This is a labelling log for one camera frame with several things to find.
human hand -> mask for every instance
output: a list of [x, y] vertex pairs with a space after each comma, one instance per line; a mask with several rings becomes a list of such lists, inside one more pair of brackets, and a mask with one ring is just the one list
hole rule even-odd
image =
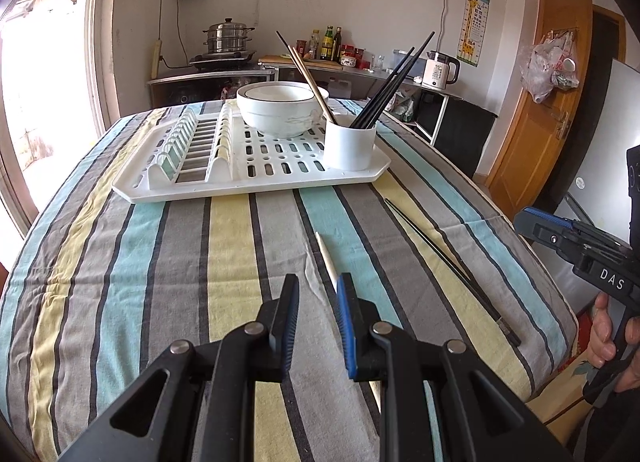
[[[612, 360], [616, 355], [616, 346], [611, 340], [613, 325], [607, 312], [609, 295], [599, 293], [596, 298], [596, 313], [593, 317], [589, 346], [587, 347], [587, 359], [596, 368], [602, 368], [605, 362]], [[626, 342], [630, 345], [640, 343], [640, 318], [631, 318], [625, 329]], [[631, 360], [629, 367], [622, 373], [622, 377], [616, 385], [616, 392], [624, 392], [632, 388], [640, 387], [640, 349]]]

door handle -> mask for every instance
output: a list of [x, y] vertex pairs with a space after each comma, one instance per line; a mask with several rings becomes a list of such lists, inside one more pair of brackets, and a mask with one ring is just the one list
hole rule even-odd
[[559, 123], [562, 123], [562, 121], [564, 121], [564, 119], [568, 116], [567, 112], [556, 112], [555, 110], [551, 110], [549, 113], [551, 114], [551, 117]]
[[562, 113], [562, 118], [558, 121], [556, 126], [556, 139], [562, 141], [567, 137], [569, 129], [571, 128], [571, 120], [569, 119], [569, 112]]

eye chart poster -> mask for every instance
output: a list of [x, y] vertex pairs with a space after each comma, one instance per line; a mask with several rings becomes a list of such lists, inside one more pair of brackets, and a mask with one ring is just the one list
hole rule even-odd
[[488, 15], [489, 0], [466, 0], [458, 45], [458, 58], [461, 62], [478, 66]]

white bowl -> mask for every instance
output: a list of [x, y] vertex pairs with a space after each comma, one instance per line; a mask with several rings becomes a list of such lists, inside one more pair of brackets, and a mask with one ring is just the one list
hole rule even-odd
[[[329, 98], [325, 89], [318, 90], [325, 100]], [[322, 115], [311, 87], [296, 81], [245, 85], [238, 89], [237, 101], [244, 122], [271, 137], [300, 135]]]

white kettle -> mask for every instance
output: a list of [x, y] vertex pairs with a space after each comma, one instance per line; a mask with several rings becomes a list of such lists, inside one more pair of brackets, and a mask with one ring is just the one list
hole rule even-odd
[[[424, 69], [424, 75], [422, 77], [422, 84], [424, 86], [439, 88], [444, 90], [447, 85], [451, 85], [458, 81], [458, 75], [460, 74], [460, 62], [448, 54], [442, 52], [430, 51], [427, 54], [427, 66]], [[449, 79], [449, 72], [451, 70], [450, 64], [456, 66], [456, 71], [453, 74], [453, 80]]]

